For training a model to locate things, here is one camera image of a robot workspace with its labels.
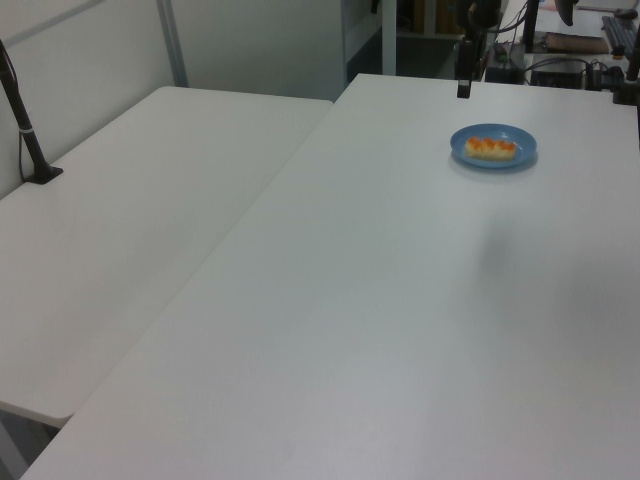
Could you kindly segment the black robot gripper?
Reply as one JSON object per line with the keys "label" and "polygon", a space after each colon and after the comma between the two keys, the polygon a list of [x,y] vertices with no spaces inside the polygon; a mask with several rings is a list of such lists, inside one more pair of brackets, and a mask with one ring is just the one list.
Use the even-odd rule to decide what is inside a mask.
{"label": "black robot gripper", "polygon": [[455,79],[457,97],[469,98],[472,80],[480,80],[486,68],[487,32],[499,24],[501,0],[459,0],[458,25],[474,43],[462,40],[457,47]]}

